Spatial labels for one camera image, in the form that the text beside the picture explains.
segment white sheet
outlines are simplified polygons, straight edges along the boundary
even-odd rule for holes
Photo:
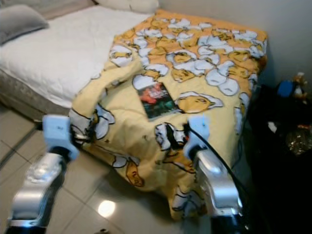
[[[72,100],[107,61],[114,35],[149,15],[94,6],[49,21],[50,28],[0,47],[0,69],[53,103]]]

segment book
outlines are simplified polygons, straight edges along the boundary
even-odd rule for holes
[[[165,85],[161,82],[141,88],[137,92],[149,121],[180,112]]]

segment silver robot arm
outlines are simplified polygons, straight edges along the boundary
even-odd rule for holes
[[[47,152],[29,168],[23,186],[15,195],[6,234],[45,233],[67,164],[78,156],[70,132],[68,117],[43,118]]]
[[[229,168],[217,157],[217,152],[208,147],[208,119],[204,116],[191,117],[185,128],[189,139],[183,149],[184,155],[193,161],[208,215],[212,218],[213,233],[250,233],[242,217],[242,202]]]

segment pillow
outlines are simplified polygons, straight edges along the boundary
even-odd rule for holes
[[[158,0],[96,0],[100,5],[117,10],[155,13],[159,7]]]
[[[48,26],[43,16],[26,5],[3,8],[0,10],[0,45]]]

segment gray mattress base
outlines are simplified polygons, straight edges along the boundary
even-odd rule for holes
[[[0,102],[32,120],[42,120],[45,114],[68,115],[69,111],[45,99],[1,69]]]

